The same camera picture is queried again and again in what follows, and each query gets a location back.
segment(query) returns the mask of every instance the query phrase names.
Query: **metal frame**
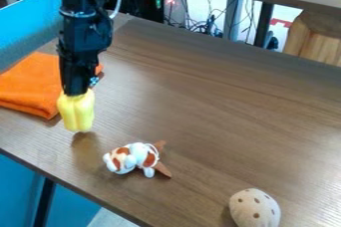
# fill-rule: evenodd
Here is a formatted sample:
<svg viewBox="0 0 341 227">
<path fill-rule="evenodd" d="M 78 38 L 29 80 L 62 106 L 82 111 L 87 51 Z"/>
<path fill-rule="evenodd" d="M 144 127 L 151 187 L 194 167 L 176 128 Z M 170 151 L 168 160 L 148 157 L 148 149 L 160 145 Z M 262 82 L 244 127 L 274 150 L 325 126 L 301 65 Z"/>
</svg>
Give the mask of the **metal frame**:
<svg viewBox="0 0 341 227">
<path fill-rule="evenodd" d="M 257 26 L 257 32 L 254 40 L 254 46 L 259 48 L 266 48 L 266 42 L 269 37 L 270 20 L 272 18 L 273 4 L 263 2 L 260 10 L 260 17 Z"/>
<path fill-rule="evenodd" d="M 55 193 L 56 183 L 49 178 L 45 178 L 42 193 L 39 199 L 39 205 L 34 220 L 34 227 L 45 227 L 49 218 L 49 211 L 53 196 Z"/>
</svg>

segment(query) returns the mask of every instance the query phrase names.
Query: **orange cloth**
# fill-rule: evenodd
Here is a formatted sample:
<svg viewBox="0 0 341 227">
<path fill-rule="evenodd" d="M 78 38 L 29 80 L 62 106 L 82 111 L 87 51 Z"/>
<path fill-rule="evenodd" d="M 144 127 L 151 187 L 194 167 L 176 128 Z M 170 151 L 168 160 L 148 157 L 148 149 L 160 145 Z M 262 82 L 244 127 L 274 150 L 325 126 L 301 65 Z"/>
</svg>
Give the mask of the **orange cloth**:
<svg viewBox="0 0 341 227">
<path fill-rule="evenodd" d="M 58 58 L 35 52 L 0 75 L 0 107 L 51 119 L 61 90 Z"/>
</svg>

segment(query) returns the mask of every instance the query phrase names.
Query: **blue panel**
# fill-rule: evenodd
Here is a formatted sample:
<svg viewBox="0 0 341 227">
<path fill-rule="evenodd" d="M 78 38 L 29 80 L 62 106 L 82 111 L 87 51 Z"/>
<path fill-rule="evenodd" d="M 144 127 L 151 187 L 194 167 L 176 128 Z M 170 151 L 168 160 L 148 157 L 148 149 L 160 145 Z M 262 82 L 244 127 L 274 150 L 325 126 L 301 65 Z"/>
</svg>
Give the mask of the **blue panel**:
<svg viewBox="0 0 341 227">
<path fill-rule="evenodd" d="M 47 227 L 85 227 L 99 210 L 98 204 L 58 185 Z"/>
<path fill-rule="evenodd" d="M 60 19 L 61 0 L 21 0 L 0 10 L 0 48 L 14 45 Z"/>
<path fill-rule="evenodd" d="M 0 10 L 0 71 L 56 38 L 61 0 L 21 0 Z"/>
<path fill-rule="evenodd" d="M 0 155 L 0 226 L 30 226 L 42 177 Z"/>
</svg>

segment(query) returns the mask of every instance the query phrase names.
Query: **white and brown plush toy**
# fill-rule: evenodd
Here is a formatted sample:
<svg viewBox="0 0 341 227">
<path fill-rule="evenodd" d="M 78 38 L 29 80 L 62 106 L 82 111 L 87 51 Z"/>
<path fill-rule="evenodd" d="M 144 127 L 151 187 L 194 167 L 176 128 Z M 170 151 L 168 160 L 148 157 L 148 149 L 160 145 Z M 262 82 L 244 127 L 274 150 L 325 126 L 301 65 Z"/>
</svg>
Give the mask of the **white and brown plush toy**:
<svg viewBox="0 0 341 227">
<path fill-rule="evenodd" d="M 229 210 L 238 227 L 278 227 L 280 208 L 265 192 L 251 188 L 239 191 L 229 200 Z"/>
<path fill-rule="evenodd" d="M 129 143 L 106 153 L 103 161 L 110 171 L 117 174 L 127 174 L 137 167 L 148 178 L 154 177 L 156 170 L 171 177 L 171 172 L 160 162 L 160 154 L 165 145 L 166 142 L 162 140 L 155 144 Z"/>
</svg>

